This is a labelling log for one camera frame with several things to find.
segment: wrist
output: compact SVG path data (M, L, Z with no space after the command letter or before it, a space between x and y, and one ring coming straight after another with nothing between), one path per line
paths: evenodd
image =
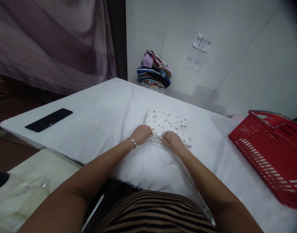
M132 145L132 148L136 147L137 143L132 137L128 137L126 140L129 141L129 144Z
M184 147L184 148L182 148L182 149L179 150L179 152L178 152L177 155L179 157L182 157L182 156L186 156L189 153L190 153L190 151L186 147Z

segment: wall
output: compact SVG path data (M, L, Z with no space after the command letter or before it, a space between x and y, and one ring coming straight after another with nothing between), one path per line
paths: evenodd
M126 0L128 80L147 48L173 71L166 94L222 114L297 117L297 19L282 0ZM183 68L195 33L213 38L200 73Z

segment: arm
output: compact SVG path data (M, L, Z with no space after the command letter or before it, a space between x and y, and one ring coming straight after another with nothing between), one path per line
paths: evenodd
M184 147L176 133L168 131L163 137L186 166L220 232L263 232L240 200Z
M141 125L130 137L141 145L150 136L151 128ZM89 202L134 146L126 139L89 162L51 193L18 232L81 232Z

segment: striped clothing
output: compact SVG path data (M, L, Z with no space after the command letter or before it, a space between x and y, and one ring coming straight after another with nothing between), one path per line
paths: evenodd
M140 191L117 203L93 232L217 232L186 197Z

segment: handwritten note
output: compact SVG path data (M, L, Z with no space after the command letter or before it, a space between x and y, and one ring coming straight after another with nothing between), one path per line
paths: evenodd
M204 54L201 54L197 50L193 49L188 52L183 67L188 70L199 72L200 67L204 63L205 59L206 56Z
M203 35L198 35L193 43L193 46L203 52L207 52L211 46L211 41Z

